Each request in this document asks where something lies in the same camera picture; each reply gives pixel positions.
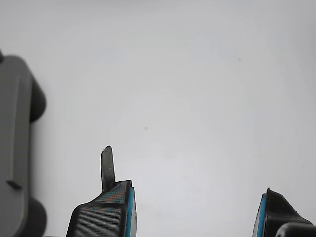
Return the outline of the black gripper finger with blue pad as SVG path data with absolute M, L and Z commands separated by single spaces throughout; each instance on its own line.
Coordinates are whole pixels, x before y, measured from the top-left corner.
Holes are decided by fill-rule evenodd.
M 253 237 L 315 237 L 315 225 L 303 218 L 286 200 L 271 189 L 262 194 Z
M 101 183 L 99 196 L 73 210 L 66 236 L 137 236 L 135 189 L 131 180 L 116 181 L 111 146 L 101 153 Z

